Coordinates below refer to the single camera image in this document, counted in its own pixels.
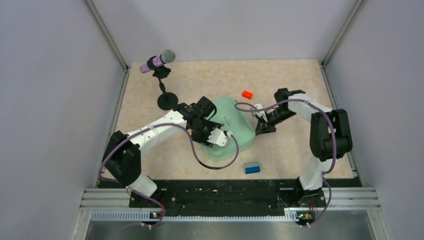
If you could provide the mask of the green plastic medicine box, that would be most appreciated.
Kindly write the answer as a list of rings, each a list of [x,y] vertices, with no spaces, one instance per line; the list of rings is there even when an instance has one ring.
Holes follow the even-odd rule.
[[[223,131],[233,133],[240,152],[248,149],[253,144],[256,133],[245,114],[235,108],[236,100],[232,97],[222,97],[213,101],[213,104],[217,108],[217,113],[211,118],[211,121],[220,123]],[[229,140],[226,147],[214,145],[204,149],[214,162],[230,158],[237,152],[232,139]]]

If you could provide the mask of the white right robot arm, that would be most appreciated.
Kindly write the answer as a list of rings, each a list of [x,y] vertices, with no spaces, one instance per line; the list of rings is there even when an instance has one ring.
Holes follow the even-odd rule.
[[[307,206],[323,186],[323,177],[353,148],[348,114],[344,109],[333,109],[310,98],[302,90],[280,88],[274,94],[276,104],[251,107],[257,118],[257,135],[274,133],[276,125],[298,115],[310,124],[309,147],[311,158],[305,171],[296,179],[293,200]]]

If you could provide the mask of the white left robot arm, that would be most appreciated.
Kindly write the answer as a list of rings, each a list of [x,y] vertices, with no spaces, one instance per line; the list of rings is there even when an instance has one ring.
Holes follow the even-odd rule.
[[[229,137],[221,124],[208,119],[216,106],[203,96],[197,103],[179,103],[163,117],[137,130],[116,131],[110,137],[101,169],[112,174],[113,180],[141,193],[141,200],[149,207],[160,202],[157,185],[142,171],[141,157],[159,143],[185,131],[192,142],[206,147],[226,147]]]

